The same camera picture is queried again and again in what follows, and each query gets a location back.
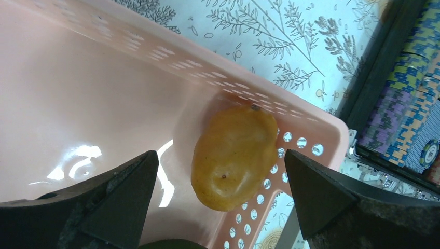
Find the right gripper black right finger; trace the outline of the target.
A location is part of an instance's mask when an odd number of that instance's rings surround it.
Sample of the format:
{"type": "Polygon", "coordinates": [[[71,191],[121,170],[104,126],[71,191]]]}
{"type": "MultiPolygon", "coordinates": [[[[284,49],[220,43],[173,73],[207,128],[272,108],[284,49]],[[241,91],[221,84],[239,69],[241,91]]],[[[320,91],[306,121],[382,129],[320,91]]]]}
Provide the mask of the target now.
{"type": "Polygon", "coordinates": [[[439,203],[381,190],[288,150],[302,236],[311,248],[439,248],[439,203]]]}

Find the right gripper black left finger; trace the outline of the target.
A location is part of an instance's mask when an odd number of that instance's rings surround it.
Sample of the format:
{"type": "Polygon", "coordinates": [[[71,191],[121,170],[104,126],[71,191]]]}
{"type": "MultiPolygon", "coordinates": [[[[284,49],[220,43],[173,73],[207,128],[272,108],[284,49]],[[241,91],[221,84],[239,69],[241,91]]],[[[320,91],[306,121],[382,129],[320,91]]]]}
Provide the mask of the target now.
{"type": "Polygon", "coordinates": [[[1,248],[137,248],[158,168],[150,150],[37,199],[1,203],[1,248]]]}

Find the green avocado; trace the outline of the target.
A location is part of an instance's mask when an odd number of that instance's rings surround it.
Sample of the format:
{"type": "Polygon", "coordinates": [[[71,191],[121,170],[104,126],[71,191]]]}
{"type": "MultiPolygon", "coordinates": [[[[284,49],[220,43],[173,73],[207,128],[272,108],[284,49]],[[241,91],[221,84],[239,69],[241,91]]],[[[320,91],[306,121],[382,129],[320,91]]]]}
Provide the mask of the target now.
{"type": "Polygon", "coordinates": [[[141,245],[139,249],[207,249],[206,247],[185,239],[164,239],[141,245]]]}

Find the brown potato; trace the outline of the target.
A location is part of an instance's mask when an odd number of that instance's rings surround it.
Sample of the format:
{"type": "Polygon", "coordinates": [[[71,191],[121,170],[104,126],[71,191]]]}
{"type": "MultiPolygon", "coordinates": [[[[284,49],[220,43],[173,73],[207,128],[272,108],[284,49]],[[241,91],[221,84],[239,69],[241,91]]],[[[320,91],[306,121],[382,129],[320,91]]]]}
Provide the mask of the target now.
{"type": "Polygon", "coordinates": [[[191,185],[206,207],[229,212],[254,197],[278,159],[278,125],[258,105],[219,111],[199,137],[191,185]]]}

